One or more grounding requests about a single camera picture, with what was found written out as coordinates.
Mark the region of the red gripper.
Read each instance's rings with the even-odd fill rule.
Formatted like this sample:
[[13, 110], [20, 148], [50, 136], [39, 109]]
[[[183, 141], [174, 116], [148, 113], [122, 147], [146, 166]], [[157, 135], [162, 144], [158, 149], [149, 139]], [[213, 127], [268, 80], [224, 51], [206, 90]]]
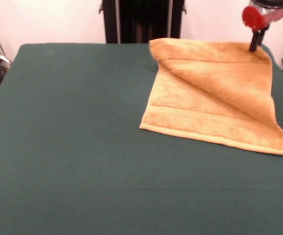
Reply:
[[283, 6], [267, 6], [250, 3], [242, 12], [244, 24], [253, 30], [249, 51], [256, 51], [261, 46], [264, 35], [272, 22], [283, 18]]

